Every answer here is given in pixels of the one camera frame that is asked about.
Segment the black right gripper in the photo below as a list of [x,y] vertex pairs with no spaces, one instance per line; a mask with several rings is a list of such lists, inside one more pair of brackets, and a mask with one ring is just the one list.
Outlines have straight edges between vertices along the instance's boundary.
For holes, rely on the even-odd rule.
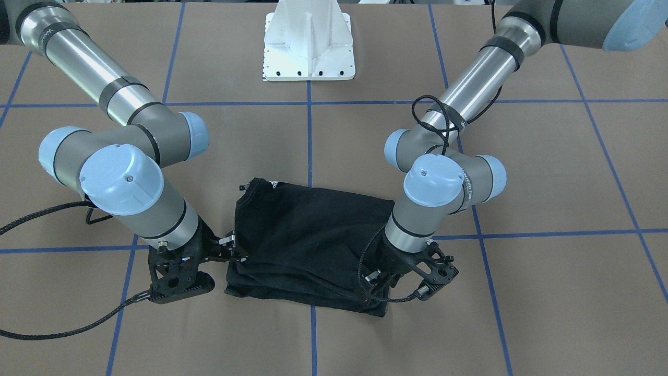
[[193,237],[181,247],[181,261],[198,265],[204,262],[243,262],[250,255],[244,250],[223,250],[238,248],[235,232],[227,233],[224,238],[214,234],[212,229],[198,217],[198,226]]

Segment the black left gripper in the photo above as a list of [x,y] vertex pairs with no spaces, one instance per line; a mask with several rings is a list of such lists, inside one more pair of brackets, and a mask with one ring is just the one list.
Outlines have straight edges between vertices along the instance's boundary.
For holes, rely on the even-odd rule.
[[388,293],[397,283],[398,275],[414,270],[415,257],[396,248],[384,232],[377,246],[377,270],[365,276],[368,293]]

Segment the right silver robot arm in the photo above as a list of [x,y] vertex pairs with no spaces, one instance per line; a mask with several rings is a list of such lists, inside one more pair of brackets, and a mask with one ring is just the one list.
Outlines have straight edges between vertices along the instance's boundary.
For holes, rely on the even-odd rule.
[[39,160],[52,178],[119,220],[164,260],[248,258],[236,235],[205,234],[205,222],[162,173],[207,150],[201,117],[172,112],[58,2],[2,1],[2,44],[43,56],[119,124],[98,133],[76,126],[48,133]]

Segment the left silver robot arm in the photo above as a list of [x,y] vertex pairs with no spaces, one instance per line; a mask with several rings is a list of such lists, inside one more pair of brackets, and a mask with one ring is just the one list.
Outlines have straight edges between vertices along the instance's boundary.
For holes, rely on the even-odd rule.
[[508,195],[496,214],[473,209],[487,281],[504,303],[549,297],[666,297],[666,278],[657,257],[666,246],[647,240],[666,237],[662,228],[641,224],[639,195],[621,166],[627,153],[641,171],[639,187],[666,210],[666,139],[651,141],[645,131],[666,131],[666,99],[651,102],[615,93],[588,94],[578,47],[551,44],[568,67],[554,83],[575,86],[572,100],[548,99],[545,84],[537,99],[502,100],[458,141],[460,151],[508,148]]

